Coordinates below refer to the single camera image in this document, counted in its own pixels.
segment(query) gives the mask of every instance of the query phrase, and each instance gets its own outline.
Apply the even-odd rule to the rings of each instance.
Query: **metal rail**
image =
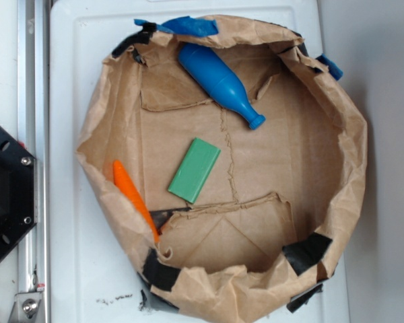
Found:
[[[18,141],[36,156],[37,226],[18,246],[18,292],[44,284],[44,319],[49,306],[48,240],[48,75],[51,0],[18,1]]]

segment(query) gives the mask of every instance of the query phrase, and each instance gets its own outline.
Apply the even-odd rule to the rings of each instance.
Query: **orange carrot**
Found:
[[[142,214],[143,218],[147,221],[148,225],[153,231],[154,242],[159,242],[159,235],[154,225],[153,219],[149,214],[145,203],[143,202],[141,195],[137,191],[132,179],[126,172],[126,169],[122,165],[121,161],[114,161],[114,184],[120,189],[120,191],[133,203],[133,206]]]

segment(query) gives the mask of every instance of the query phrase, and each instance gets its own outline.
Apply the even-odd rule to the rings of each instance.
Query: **green sponge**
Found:
[[[195,138],[191,143],[168,191],[194,203],[220,154],[220,149]]]

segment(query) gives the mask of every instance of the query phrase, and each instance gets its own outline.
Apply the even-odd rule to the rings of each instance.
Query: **brown paper bag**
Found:
[[[328,68],[302,53],[300,36],[241,17],[205,19],[218,35],[154,32],[104,60],[77,158],[152,293],[189,316],[254,322],[332,276],[360,216],[366,121]],[[212,47],[265,124],[252,131],[214,103],[179,65],[182,42]],[[167,188],[195,137],[222,152],[188,205]],[[113,184],[115,159],[150,211],[192,208],[175,212],[158,245]]]

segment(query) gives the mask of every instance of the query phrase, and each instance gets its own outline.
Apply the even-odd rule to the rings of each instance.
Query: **black tape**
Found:
[[[293,300],[286,307],[291,313],[294,313],[298,310],[298,308],[300,308],[304,304],[307,304],[314,294],[321,293],[322,291],[323,291],[323,284],[317,285],[310,291],[307,291],[305,294],[299,295],[298,297],[294,297]]]
[[[312,233],[306,240],[283,247],[284,256],[299,276],[322,260],[332,239]]]
[[[179,209],[150,211],[149,214],[151,215],[157,230],[159,230],[163,224],[165,224],[171,218],[171,216],[173,216],[174,212],[187,212],[190,210],[190,207],[181,207]]]
[[[141,302],[142,308],[152,308],[157,311],[164,311],[169,313],[178,313],[179,308],[177,308],[174,304],[166,301],[164,298],[153,294],[151,292],[151,285],[143,280],[142,276],[138,274],[138,277],[142,281],[142,290],[141,293],[143,295]]]
[[[124,39],[113,51],[112,57],[120,57],[133,44],[148,44],[157,30],[157,25],[152,22],[146,22],[142,25],[142,30],[136,34],[130,35]]]
[[[166,266],[159,262],[157,252],[154,249],[149,251],[147,260],[143,265],[142,275],[148,282],[162,291],[171,291],[180,274],[181,269]]]

